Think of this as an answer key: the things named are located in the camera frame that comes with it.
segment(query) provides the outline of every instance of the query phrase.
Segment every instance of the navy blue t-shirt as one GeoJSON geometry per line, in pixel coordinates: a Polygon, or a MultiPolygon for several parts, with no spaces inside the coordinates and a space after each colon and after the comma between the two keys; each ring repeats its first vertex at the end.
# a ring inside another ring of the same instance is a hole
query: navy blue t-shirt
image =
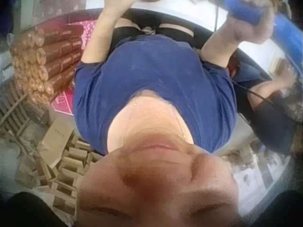
{"type": "Polygon", "coordinates": [[[106,62],[80,63],[75,83],[78,130],[104,155],[112,120],[142,90],[171,102],[194,143],[211,153],[229,140],[236,123],[236,98],[227,70],[201,62],[187,43],[163,35],[124,42],[106,62]]]}

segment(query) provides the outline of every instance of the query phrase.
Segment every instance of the leg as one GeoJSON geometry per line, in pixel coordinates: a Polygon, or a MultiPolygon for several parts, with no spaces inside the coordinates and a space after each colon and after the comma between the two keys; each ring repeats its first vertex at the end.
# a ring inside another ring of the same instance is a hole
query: leg
{"type": "Polygon", "coordinates": [[[131,20],[120,18],[114,29],[112,42],[109,49],[109,55],[114,51],[117,44],[128,37],[138,36],[144,34],[137,24],[134,24],[131,20]]]}
{"type": "Polygon", "coordinates": [[[186,42],[191,47],[194,47],[194,32],[193,29],[175,25],[171,23],[161,24],[156,29],[156,34],[165,35],[178,42],[186,42]]]}

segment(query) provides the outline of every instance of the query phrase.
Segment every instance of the brown cylindrical roll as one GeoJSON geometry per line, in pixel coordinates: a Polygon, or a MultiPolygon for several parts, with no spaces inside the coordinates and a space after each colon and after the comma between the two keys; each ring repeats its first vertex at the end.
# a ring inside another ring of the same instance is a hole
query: brown cylindrical roll
{"type": "Polygon", "coordinates": [[[40,76],[39,76],[39,65],[36,65],[36,64],[31,65],[30,66],[30,70],[32,72],[33,78],[35,78],[35,79],[39,79],[40,78],[40,76]]]}
{"type": "Polygon", "coordinates": [[[24,70],[25,69],[25,63],[24,63],[24,60],[23,58],[19,58],[18,59],[18,62],[19,62],[19,67],[24,70]]]}
{"type": "Polygon", "coordinates": [[[38,103],[38,100],[37,100],[37,98],[35,97],[35,95],[34,95],[33,92],[30,93],[29,97],[30,97],[30,100],[32,100],[33,103],[36,103],[36,104],[38,103]]]}
{"type": "Polygon", "coordinates": [[[23,51],[22,52],[22,58],[23,58],[24,63],[29,62],[28,51],[23,51]]]}
{"type": "Polygon", "coordinates": [[[24,35],[22,35],[22,38],[21,38],[21,44],[22,44],[23,50],[26,50],[28,48],[27,37],[28,37],[28,34],[24,34],[24,35]]]}
{"type": "Polygon", "coordinates": [[[35,32],[31,31],[27,35],[27,44],[29,48],[33,48],[36,43],[35,32]]]}
{"type": "Polygon", "coordinates": [[[71,52],[71,43],[69,41],[44,46],[37,50],[37,61],[40,65],[45,65],[69,52],[71,52]]]}
{"type": "Polygon", "coordinates": [[[66,25],[61,28],[60,40],[79,37],[83,34],[84,27],[82,25],[66,25]]]}
{"type": "Polygon", "coordinates": [[[45,90],[49,95],[53,95],[59,88],[68,85],[69,81],[72,80],[74,76],[74,69],[69,67],[63,72],[59,73],[49,81],[44,83],[45,90]]]}
{"type": "Polygon", "coordinates": [[[76,68],[79,62],[73,63],[70,67],[74,70],[74,73],[76,72],[76,68]]]}
{"type": "Polygon", "coordinates": [[[41,97],[41,102],[45,105],[50,105],[61,92],[57,91],[53,95],[43,93],[41,97]]]}
{"type": "Polygon", "coordinates": [[[14,61],[15,61],[15,68],[20,68],[18,56],[14,56],[14,61]]]}
{"type": "Polygon", "coordinates": [[[19,90],[22,90],[22,80],[16,79],[16,80],[15,80],[15,84],[16,84],[16,87],[17,87],[19,90]]]}
{"type": "Polygon", "coordinates": [[[25,76],[28,79],[32,78],[32,71],[30,70],[30,68],[25,70],[25,76]]]}
{"type": "Polygon", "coordinates": [[[24,70],[29,70],[30,66],[28,62],[24,62],[24,70]]]}
{"type": "Polygon", "coordinates": [[[12,46],[10,50],[12,55],[14,56],[19,55],[23,51],[22,43],[21,42],[17,43],[16,45],[12,46]]]}
{"type": "Polygon", "coordinates": [[[37,61],[37,49],[32,48],[28,51],[28,59],[31,64],[35,64],[37,61]]]}
{"type": "Polygon", "coordinates": [[[83,34],[82,25],[65,25],[53,28],[40,28],[36,34],[36,45],[44,46],[58,41],[79,37],[83,34]]]}
{"type": "Polygon", "coordinates": [[[35,91],[33,93],[34,97],[36,98],[37,102],[41,103],[42,102],[42,92],[35,91]]]}
{"type": "Polygon", "coordinates": [[[36,79],[36,87],[37,87],[37,90],[40,92],[44,92],[44,90],[45,90],[44,84],[41,79],[36,79]]]}
{"type": "Polygon", "coordinates": [[[24,84],[28,84],[28,78],[21,72],[21,79],[24,84]]]}
{"type": "Polygon", "coordinates": [[[81,49],[82,47],[82,39],[81,38],[72,38],[70,39],[71,46],[73,50],[81,49]]]}
{"type": "Polygon", "coordinates": [[[15,78],[21,78],[19,69],[14,68],[14,71],[15,71],[15,78]]]}
{"type": "Polygon", "coordinates": [[[81,56],[82,56],[82,51],[81,51],[81,49],[78,49],[78,50],[71,52],[70,55],[72,56],[72,63],[74,64],[74,63],[80,61],[81,56]]]}
{"type": "Polygon", "coordinates": [[[35,36],[36,45],[43,46],[53,44],[60,38],[60,29],[58,27],[40,28],[35,36]]]}
{"type": "Polygon", "coordinates": [[[47,81],[54,77],[57,73],[63,71],[65,68],[73,64],[73,57],[79,58],[78,53],[69,53],[49,64],[40,66],[40,77],[43,81],[47,81]]]}
{"type": "Polygon", "coordinates": [[[30,78],[29,81],[29,86],[32,88],[33,91],[37,90],[37,85],[36,85],[36,81],[34,78],[30,78]]]}
{"type": "Polygon", "coordinates": [[[55,60],[47,65],[41,65],[39,75],[41,80],[47,81],[61,70],[61,61],[55,60]]]}

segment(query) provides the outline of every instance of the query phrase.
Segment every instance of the blue handle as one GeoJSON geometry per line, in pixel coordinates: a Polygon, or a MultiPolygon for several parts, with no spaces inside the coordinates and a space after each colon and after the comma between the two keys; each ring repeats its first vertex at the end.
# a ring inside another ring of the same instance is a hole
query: blue handle
{"type": "MultiPolygon", "coordinates": [[[[225,0],[225,6],[234,17],[252,25],[259,23],[264,12],[262,8],[254,8],[242,0],[225,0]]],[[[275,17],[272,39],[288,55],[290,62],[297,69],[298,75],[303,77],[302,31],[282,14],[278,14],[275,17]]]]}

